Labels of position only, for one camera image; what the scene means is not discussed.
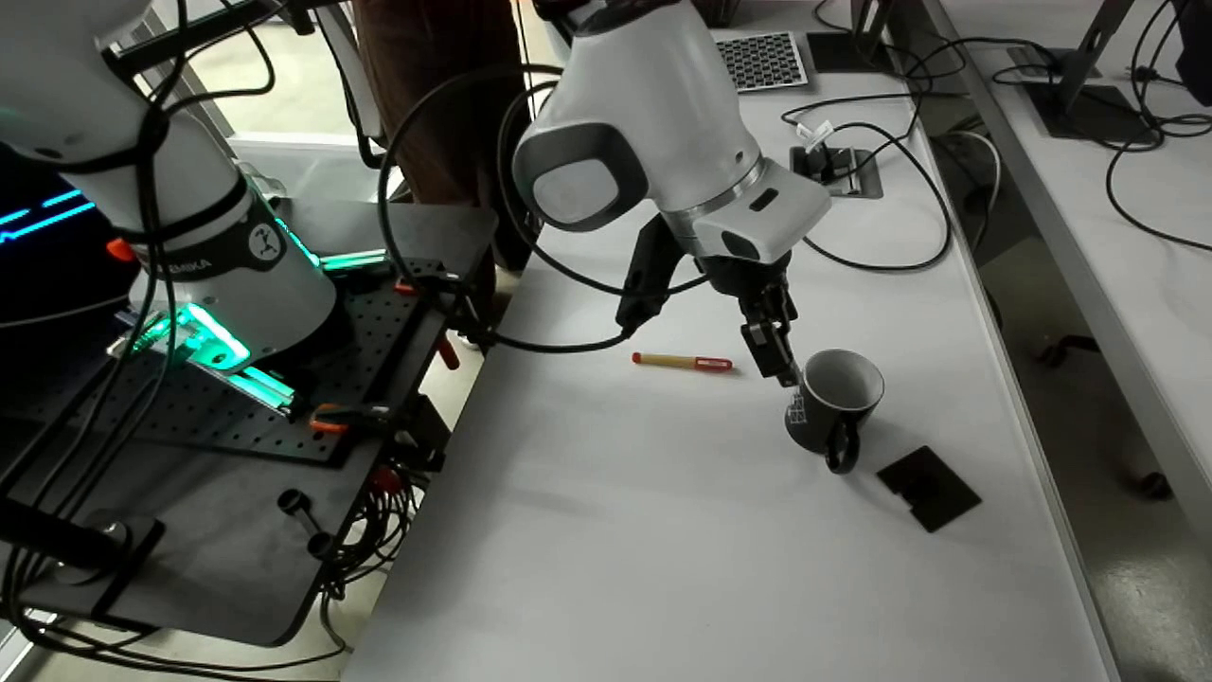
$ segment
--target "white tabletop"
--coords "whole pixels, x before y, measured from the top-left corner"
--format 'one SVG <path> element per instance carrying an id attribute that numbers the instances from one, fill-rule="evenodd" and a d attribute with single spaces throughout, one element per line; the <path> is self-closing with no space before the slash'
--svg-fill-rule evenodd
<path id="1" fill-rule="evenodd" d="M 823 79 L 826 96 L 893 86 Z M 807 100 L 743 108 L 773 158 L 787 156 L 777 114 L 792 104 Z M 844 117 L 903 124 L 907 108 L 848 108 L 831 120 Z M 926 253 L 931 195 L 903 158 L 881 158 L 881 175 L 887 203 L 839 203 L 815 237 L 853 258 Z M 634 224 L 547 232 L 546 245 L 618 280 Z M 920 277 L 800 249 L 792 295 L 800 360 L 854 350 L 887 371 L 854 473 L 831 477 L 787 441 L 787 392 L 757 378 L 738 312 L 716 291 L 672 300 L 623 350 L 497 350 L 347 677 L 1118 677 L 964 249 Z M 609 317 L 614 300 L 535 267 L 506 334 L 585 341 L 609 338 Z M 743 371 L 633 368 L 633 350 L 718 353 Z M 920 443 L 984 496 L 940 536 L 876 483 Z"/>
<path id="2" fill-rule="evenodd" d="M 1016 36 L 1040 47 L 1075 47 L 1095 0 L 940 0 L 955 36 Z M 1133 42 L 1157 4 L 1134 4 L 1105 47 L 1096 67 L 1120 84 Z M 970 51 L 979 75 L 1006 65 L 1004 51 Z M 1026 204 L 1056 253 L 1110 371 L 1118 377 L 1157 466 L 1191 530 L 1212 547 L 1212 253 L 1133 232 L 1102 195 L 1110 151 L 1045 136 L 1018 86 L 970 79 L 988 134 L 1006 156 Z M 1156 84 L 1157 114 L 1199 110 L 1180 86 Z M 1129 156 L 1118 199 L 1144 224 L 1212 244 L 1212 136 L 1170 142 L 1163 151 Z"/>

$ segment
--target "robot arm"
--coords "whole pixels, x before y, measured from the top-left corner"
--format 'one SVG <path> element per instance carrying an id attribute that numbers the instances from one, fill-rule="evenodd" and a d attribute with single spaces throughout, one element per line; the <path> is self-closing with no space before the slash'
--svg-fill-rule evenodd
<path id="1" fill-rule="evenodd" d="M 642 237 L 641 273 L 666 277 L 670 267 L 642 258 L 677 244 L 713 288 L 738 300 L 761 377 L 793 383 L 783 271 L 829 195 L 757 151 L 687 4 L 618 4 L 578 26 L 555 96 L 516 147 L 516 181 L 546 224 L 569 232 L 595 232 L 652 199 L 670 239 Z"/>
<path id="2" fill-rule="evenodd" d="M 233 14 L 272 14 L 276 4 L 242 0 Z M 229 151 L 189 114 L 148 114 L 122 57 L 102 47 L 134 22 L 148 0 L 37 0 L 0 4 L 0 146 L 52 165 L 104 219 L 172 280 L 172 312 L 158 295 L 151 315 L 176 317 L 189 360 L 213 377 L 246 378 L 249 364 L 311 341 L 338 315 L 338 288 L 315 258 L 258 203 Z M 148 224 L 134 166 L 151 166 L 158 195 Z"/>

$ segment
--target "person's leg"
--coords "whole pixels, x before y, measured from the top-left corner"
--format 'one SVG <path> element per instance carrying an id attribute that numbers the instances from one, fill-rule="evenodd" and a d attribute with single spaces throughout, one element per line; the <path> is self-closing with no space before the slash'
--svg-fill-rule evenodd
<path id="1" fill-rule="evenodd" d="M 511 0 L 353 0 L 353 18 L 386 129 L 450 75 L 517 65 Z M 483 204 L 506 219 L 497 129 L 517 91 L 523 79 L 490 79 L 443 100 L 416 120 L 393 165 L 420 204 Z M 497 258 L 517 271 L 526 249 L 516 228 L 501 224 Z"/>
<path id="2" fill-rule="evenodd" d="M 460 74 L 467 47 L 445 26 L 443 0 L 353 0 L 353 22 L 386 136 L 434 84 Z M 460 108 L 439 104 L 410 129 L 393 165 L 420 204 L 477 204 L 470 124 Z"/>

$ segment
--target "mug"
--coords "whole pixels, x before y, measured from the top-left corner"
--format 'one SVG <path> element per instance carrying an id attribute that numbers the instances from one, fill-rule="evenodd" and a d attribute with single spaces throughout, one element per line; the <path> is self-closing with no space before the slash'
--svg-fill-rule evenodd
<path id="1" fill-rule="evenodd" d="M 867 358 L 826 350 L 804 364 L 787 432 L 800 446 L 826 456 L 831 473 L 848 473 L 862 453 L 859 426 L 881 392 L 881 371 Z"/>

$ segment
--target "black pad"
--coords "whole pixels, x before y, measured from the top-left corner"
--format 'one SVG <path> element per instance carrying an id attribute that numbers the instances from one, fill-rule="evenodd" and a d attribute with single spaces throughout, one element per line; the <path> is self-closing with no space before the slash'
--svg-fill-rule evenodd
<path id="1" fill-rule="evenodd" d="M 878 483 L 903 496 L 913 520 L 926 536 L 979 503 L 979 496 L 931 446 L 915 446 L 900 461 L 889 461 L 878 472 Z"/>

